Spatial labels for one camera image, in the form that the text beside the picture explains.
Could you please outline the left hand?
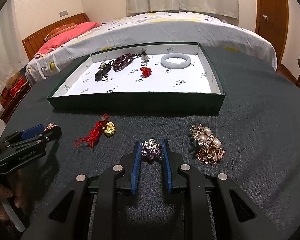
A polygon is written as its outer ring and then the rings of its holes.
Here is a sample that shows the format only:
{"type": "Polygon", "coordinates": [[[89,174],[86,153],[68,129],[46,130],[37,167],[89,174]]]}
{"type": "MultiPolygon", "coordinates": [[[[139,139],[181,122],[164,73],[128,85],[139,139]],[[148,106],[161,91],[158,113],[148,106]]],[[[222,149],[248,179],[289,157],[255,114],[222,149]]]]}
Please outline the left hand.
{"type": "MultiPolygon", "coordinates": [[[[16,174],[11,176],[8,180],[10,184],[10,188],[3,186],[0,184],[0,198],[11,198],[14,197],[14,204],[17,208],[21,208],[23,213],[26,213],[25,206],[26,200],[23,196],[23,175],[21,170],[18,170],[16,174]]],[[[9,216],[4,210],[4,207],[0,201],[0,220],[7,221],[9,220],[9,216]]]]}

